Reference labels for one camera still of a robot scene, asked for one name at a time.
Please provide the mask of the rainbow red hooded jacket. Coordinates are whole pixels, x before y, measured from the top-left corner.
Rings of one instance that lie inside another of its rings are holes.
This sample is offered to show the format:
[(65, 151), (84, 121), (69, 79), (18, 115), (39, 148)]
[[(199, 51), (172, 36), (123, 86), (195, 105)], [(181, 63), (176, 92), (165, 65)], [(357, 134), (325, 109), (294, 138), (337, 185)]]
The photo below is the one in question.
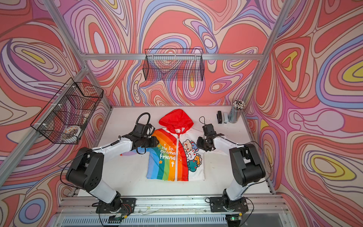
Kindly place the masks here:
[(193, 120), (182, 109), (175, 109), (159, 120), (154, 131), (159, 140), (155, 148), (138, 148), (148, 153), (148, 179), (163, 181), (203, 181), (206, 150), (197, 146), (203, 132), (193, 128)]

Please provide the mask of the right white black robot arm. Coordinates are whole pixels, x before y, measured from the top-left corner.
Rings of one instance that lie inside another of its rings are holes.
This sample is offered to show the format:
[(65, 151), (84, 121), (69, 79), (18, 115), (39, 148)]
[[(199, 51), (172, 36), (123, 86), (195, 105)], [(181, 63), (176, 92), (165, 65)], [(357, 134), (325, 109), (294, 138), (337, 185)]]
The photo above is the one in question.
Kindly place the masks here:
[(222, 134), (216, 134), (206, 138), (198, 137), (197, 147), (205, 151), (228, 151), (230, 156), (233, 181), (221, 197), (210, 197), (211, 211), (247, 212), (248, 205), (243, 197), (244, 193), (266, 177), (264, 164), (255, 145), (237, 144), (224, 138)]

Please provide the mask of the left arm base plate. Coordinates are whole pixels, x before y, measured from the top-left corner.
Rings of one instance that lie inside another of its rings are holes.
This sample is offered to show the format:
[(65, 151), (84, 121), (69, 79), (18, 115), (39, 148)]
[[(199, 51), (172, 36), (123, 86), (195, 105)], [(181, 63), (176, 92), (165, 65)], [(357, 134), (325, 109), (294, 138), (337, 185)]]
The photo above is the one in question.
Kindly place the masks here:
[(95, 207), (102, 224), (121, 224), (129, 215), (134, 213), (136, 198), (116, 198), (110, 204), (99, 201)]

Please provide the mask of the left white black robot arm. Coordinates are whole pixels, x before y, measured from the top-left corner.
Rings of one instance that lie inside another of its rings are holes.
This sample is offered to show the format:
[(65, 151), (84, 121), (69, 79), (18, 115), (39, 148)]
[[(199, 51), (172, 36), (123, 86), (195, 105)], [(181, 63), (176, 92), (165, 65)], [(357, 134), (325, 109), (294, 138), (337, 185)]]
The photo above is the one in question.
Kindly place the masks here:
[(124, 204), (120, 193), (102, 179), (105, 164), (123, 153), (138, 148), (155, 148), (158, 145), (159, 140), (155, 136), (139, 138), (124, 135), (103, 147), (81, 148), (71, 162), (66, 180), (96, 197), (101, 212), (118, 213)]

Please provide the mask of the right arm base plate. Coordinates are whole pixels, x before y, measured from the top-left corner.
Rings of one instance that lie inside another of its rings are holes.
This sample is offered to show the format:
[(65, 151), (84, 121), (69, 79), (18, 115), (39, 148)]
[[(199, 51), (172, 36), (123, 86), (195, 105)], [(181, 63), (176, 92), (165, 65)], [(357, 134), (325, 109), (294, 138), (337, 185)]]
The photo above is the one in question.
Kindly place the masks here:
[(238, 212), (245, 214), (249, 211), (247, 201), (244, 197), (235, 201), (230, 200), (227, 196), (209, 197), (208, 203), (211, 212)]

